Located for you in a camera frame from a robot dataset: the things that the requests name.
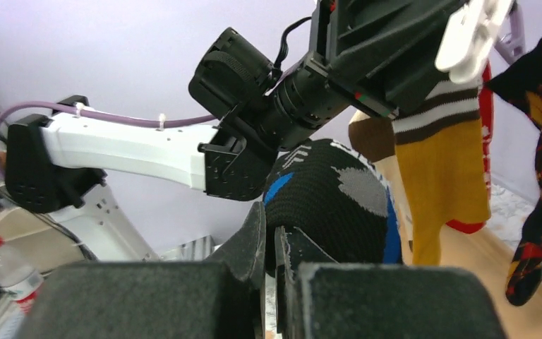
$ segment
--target striped sock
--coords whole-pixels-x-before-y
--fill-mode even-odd
[[[393,121],[395,151],[414,224],[413,264],[438,265],[450,220],[490,217],[478,106],[481,79],[439,82],[415,111]]]
[[[483,83],[491,80],[491,68],[489,63],[485,67],[483,72]],[[481,87],[481,91],[478,95],[479,112],[481,114],[481,133],[483,135],[483,171],[485,172],[485,185],[487,186],[487,196],[491,196],[491,159],[489,154],[489,145],[491,144],[491,136],[493,134],[493,92],[486,86]],[[477,222],[474,224],[465,224],[458,220],[451,220],[447,222],[451,228],[466,233],[473,234],[479,231],[484,222]]]

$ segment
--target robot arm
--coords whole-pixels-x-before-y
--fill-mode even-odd
[[[286,35],[275,63],[235,30],[205,53],[189,93],[219,126],[145,129],[53,112],[10,125],[6,188],[50,214],[100,260],[156,260],[117,208],[102,169],[180,182],[207,195],[261,195],[281,150],[291,150],[352,105],[378,117],[418,107],[447,74],[435,55],[465,0],[319,1],[309,51],[288,71]],[[73,106],[85,97],[60,104]]]

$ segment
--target black knitted sock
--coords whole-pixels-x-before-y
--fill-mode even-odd
[[[397,227],[388,220],[395,218],[390,199],[387,181],[369,161],[336,141],[309,141],[281,156],[263,195],[267,271],[275,269],[273,240],[281,226],[300,228],[340,263],[401,263],[397,230],[388,236],[388,222]]]

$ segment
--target black bracket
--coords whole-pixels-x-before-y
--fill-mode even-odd
[[[205,192],[235,201],[252,201],[263,194],[278,152],[265,145],[256,132],[235,117],[233,108],[220,122],[210,143],[199,146],[205,154]]]
[[[267,218],[263,202],[253,203],[242,228],[204,262],[221,262],[241,282],[255,333],[265,330],[265,247]]]
[[[387,116],[390,106],[398,107],[402,116],[414,111],[435,85],[446,79],[435,68],[435,55],[450,15],[464,3],[336,1],[334,11],[319,16],[323,24],[317,24],[329,25],[323,36],[327,37],[330,80],[368,98],[370,106],[364,100],[357,105],[368,106],[362,110],[371,116],[371,110]]]
[[[277,332],[286,338],[294,334],[290,319],[301,313],[301,305],[294,302],[298,267],[301,263],[336,263],[302,230],[279,227],[275,230],[275,298],[277,302]]]
[[[79,95],[59,104],[74,106],[76,102],[88,105],[88,99]],[[45,115],[31,114],[12,123],[8,130],[5,186],[18,206],[33,213],[51,213],[67,206],[80,208],[84,194],[104,184],[106,177],[102,169],[53,165],[41,132],[50,121]]]

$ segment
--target cable tie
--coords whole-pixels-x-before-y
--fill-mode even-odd
[[[165,114],[159,114],[159,128],[157,131],[164,131],[165,130],[165,121],[167,120],[167,117]]]
[[[82,117],[82,111],[86,108],[86,105],[84,105],[82,102],[76,103],[76,118]]]

